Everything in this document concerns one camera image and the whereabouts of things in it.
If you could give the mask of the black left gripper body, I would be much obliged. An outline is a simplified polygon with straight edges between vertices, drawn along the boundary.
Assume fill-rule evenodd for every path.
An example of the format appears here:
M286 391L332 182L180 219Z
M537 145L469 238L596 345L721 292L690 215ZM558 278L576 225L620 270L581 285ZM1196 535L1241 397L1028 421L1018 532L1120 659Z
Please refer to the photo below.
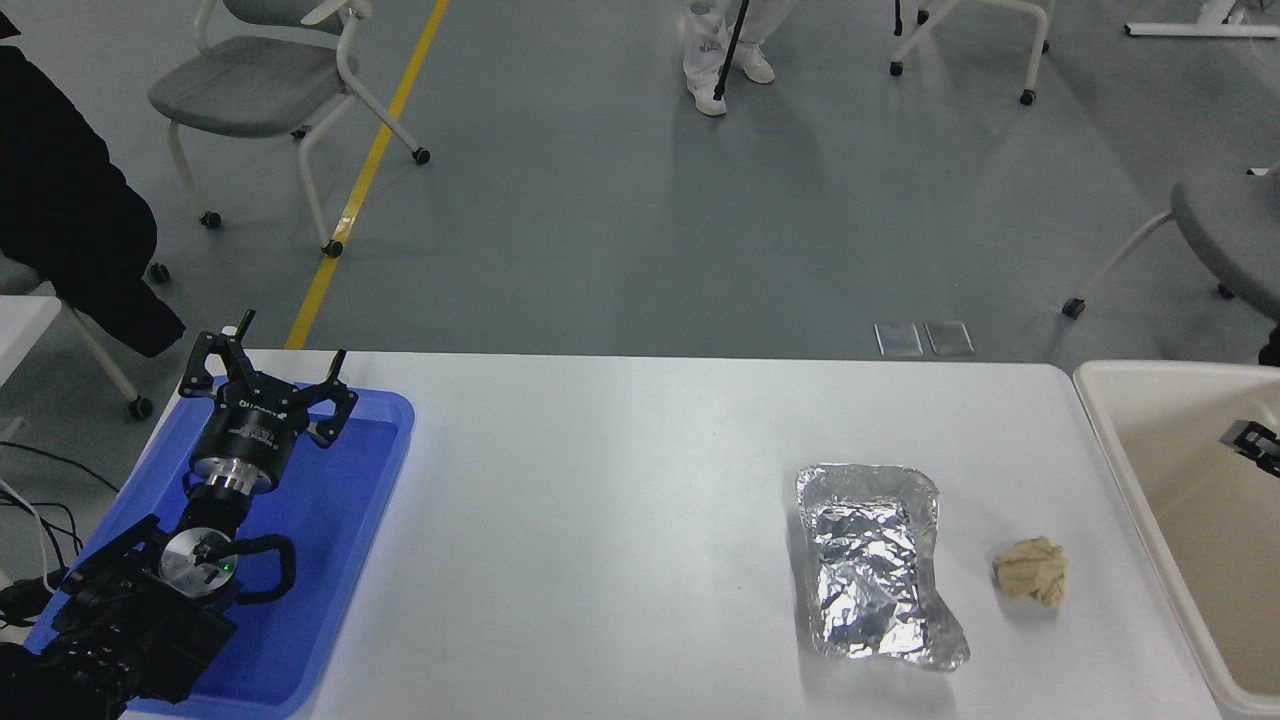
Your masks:
M285 380L265 380L252 389L247 380L227 382L214 395L214 410L195 446L195 471L210 473L215 462L238 460L261 473L283 473L306 411L283 410L280 401L294 392Z

